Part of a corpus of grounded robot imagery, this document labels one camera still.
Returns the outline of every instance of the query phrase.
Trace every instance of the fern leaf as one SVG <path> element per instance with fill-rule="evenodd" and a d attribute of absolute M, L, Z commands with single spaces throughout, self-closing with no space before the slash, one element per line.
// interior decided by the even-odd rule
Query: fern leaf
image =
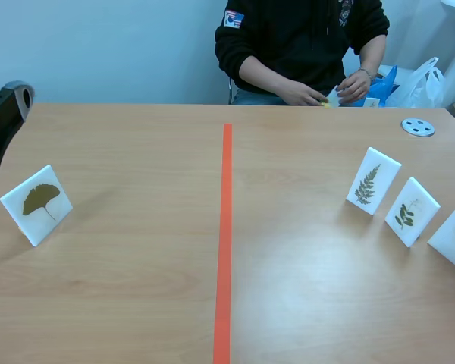
<path fill-rule="evenodd" d="M 373 197 L 375 192 L 372 190 L 372 188 L 374 188 L 374 182 L 372 182 L 372 180 L 376 177 L 379 167 L 381 167 L 381 165 L 377 165 L 364 177 L 364 180 L 360 181 L 359 188 L 355 191 L 357 202 L 361 202 L 363 205 L 371 203 L 368 199 Z"/>

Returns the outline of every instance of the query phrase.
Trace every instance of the ginkgo leaf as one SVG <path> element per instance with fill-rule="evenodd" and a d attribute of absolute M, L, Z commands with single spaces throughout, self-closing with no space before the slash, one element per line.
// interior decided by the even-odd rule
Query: ginkgo leaf
<path fill-rule="evenodd" d="M 32 212 L 43 207 L 49 216 L 55 220 L 55 218 L 47 210 L 46 206 L 51 199 L 59 196 L 60 193 L 61 192 L 56 186 L 51 184 L 40 184 L 36 188 L 30 190 L 29 195 L 24 201 L 24 210 L 22 211 L 22 214 L 24 216 L 28 216 Z"/>

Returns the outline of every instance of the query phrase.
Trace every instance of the jeans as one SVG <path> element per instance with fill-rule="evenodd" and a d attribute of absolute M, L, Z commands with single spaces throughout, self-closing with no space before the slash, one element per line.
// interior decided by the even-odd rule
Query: jeans
<path fill-rule="evenodd" d="M 234 97 L 233 105 L 283 105 L 287 103 L 276 95 L 266 95 L 262 93 L 251 93 L 244 89 L 239 89 Z"/>

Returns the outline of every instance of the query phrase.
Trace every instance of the person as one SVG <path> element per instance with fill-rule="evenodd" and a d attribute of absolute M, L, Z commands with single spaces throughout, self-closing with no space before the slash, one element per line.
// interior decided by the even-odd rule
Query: person
<path fill-rule="evenodd" d="M 380 0 L 228 0 L 215 32 L 219 67 L 238 105 L 321 105 L 338 85 L 342 103 L 369 91 L 386 48 Z M 361 67 L 345 77 L 348 48 Z"/>

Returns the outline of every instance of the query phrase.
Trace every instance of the patch on hoodie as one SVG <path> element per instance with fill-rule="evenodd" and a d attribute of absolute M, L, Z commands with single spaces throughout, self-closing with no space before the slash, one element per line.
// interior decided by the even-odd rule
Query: patch on hoodie
<path fill-rule="evenodd" d="M 240 29 L 243 23 L 244 15 L 236 11 L 226 10 L 224 13 L 224 26 Z"/>
<path fill-rule="evenodd" d="M 342 10 L 340 10 L 339 23 L 342 27 L 345 27 L 347 24 L 347 19 L 349 19 L 350 9 L 354 5 L 354 0 L 339 0 L 342 3 Z"/>

